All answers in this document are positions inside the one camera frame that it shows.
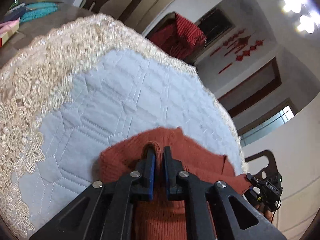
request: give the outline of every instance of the human hand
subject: human hand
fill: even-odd
[[[265,212],[263,212],[264,211],[264,204],[256,205],[254,208],[256,210],[258,210],[261,215],[264,215],[264,217],[271,222],[272,213],[270,210],[266,210]]]

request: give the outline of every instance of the window frame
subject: window frame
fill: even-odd
[[[283,110],[286,106],[289,106],[292,113],[296,115],[298,113],[297,108],[294,106],[290,98],[287,98],[283,102],[281,102],[279,105],[277,105],[275,108],[264,114],[263,116],[259,117],[257,120],[249,123],[245,127],[238,130],[238,136],[242,136],[246,132],[250,131],[251,129],[257,127],[258,125],[264,123],[271,117],[273,117],[275,114],[279,113],[281,110]]]

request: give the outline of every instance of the rust-colored sweater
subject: rust-colored sweater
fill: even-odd
[[[148,144],[152,144],[156,150],[154,200],[137,205],[134,221],[136,240],[187,239],[184,202],[166,200],[165,184],[160,174],[165,146],[171,147],[172,157],[180,160],[186,171],[203,181],[214,183],[223,180],[239,194],[243,194],[251,185],[244,174],[235,177],[226,156],[213,154],[199,146],[184,136],[180,128],[146,131],[106,149],[100,155],[101,180],[104,183],[116,181],[123,174],[133,171]]]

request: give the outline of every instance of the lace tablecloth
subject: lace tablecloth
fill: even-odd
[[[1,69],[0,212],[30,237],[97,179],[102,150],[177,127],[246,170],[231,118],[196,69],[111,17],[37,37]]]

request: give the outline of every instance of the tabletop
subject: tabletop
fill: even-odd
[[[79,17],[92,14],[88,10],[60,3],[58,11],[43,18],[20,24],[18,32],[0,48],[0,68],[14,57],[19,49],[28,46],[35,37],[46,35],[52,28],[60,28]]]

